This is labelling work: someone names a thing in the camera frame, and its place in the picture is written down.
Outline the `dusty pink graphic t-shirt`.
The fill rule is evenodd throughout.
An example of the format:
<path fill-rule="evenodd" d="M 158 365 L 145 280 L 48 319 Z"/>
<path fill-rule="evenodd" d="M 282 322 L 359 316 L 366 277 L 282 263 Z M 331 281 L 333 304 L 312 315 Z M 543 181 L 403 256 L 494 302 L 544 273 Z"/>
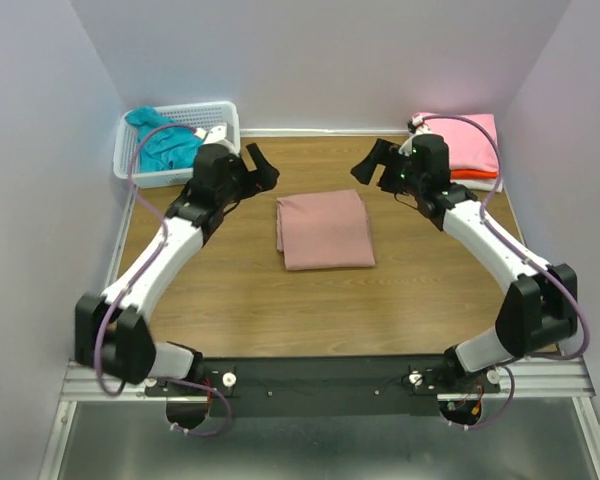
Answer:
<path fill-rule="evenodd" d="M 276 248 L 288 271 L 376 265 L 365 203 L 353 190 L 276 200 Z"/>

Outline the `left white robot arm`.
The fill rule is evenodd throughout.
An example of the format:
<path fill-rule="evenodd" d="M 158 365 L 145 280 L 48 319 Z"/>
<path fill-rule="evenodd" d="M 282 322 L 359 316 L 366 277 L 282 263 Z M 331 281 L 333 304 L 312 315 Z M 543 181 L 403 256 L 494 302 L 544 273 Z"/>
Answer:
<path fill-rule="evenodd" d="M 191 178 L 169 207 L 146 249 L 100 294 L 84 294 L 75 306 L 74 358 L 97 375 L 138 385 L 167 379 L 181 395 L 194 393 L 204 376 L 201 352 L 157 342 L 150 317 L 182 267 L 198 253 L 242 201 L 275 188 L 279 171 L 255 143 L 246 150 L 255 167 L 227 146 L 201 146 Z"/>

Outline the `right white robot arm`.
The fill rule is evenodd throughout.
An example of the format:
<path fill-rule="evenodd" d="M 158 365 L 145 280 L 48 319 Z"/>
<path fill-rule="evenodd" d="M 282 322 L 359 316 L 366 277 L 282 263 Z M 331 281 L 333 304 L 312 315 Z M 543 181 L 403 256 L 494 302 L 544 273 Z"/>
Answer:
<path fill-rule="evenodd" d="M 575 271 L 527 250 L 487 213 L 476 194 L 452 181 L 442 136 L 415 134 L 402 145 L 379 138 L 351 174 L 369 184 L 378 167 L 383 169 L 378 187 L 413 197 L 417 211 L 460 242 L 504 293 L 493 327 L 444 352 L 434 371 L 447 389 L 463 391 L 478 374 L 575 335 Z"/>

